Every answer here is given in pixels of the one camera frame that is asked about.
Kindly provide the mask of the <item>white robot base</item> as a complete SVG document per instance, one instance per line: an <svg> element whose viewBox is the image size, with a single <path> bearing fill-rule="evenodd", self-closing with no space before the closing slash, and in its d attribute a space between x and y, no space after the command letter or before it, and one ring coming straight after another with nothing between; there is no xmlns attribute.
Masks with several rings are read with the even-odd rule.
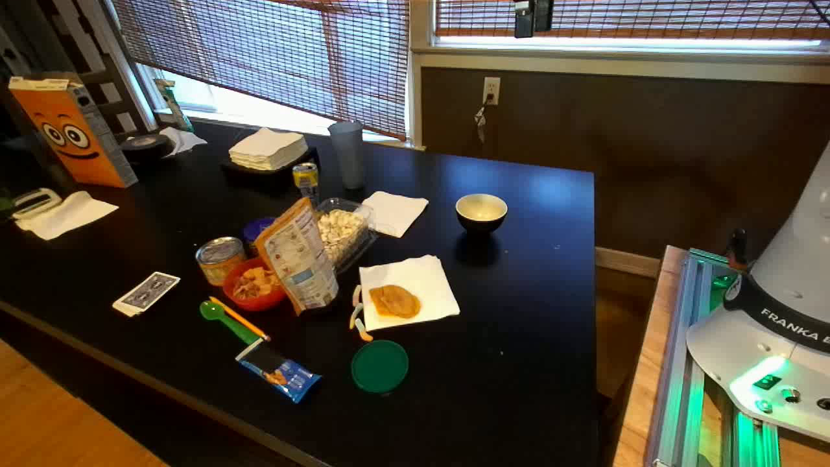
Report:
<svg viewBox="0 0 830 467"><path fill-rule="evenodd" d="M688 350L741 413L830 440L830 144Z"/></svg>

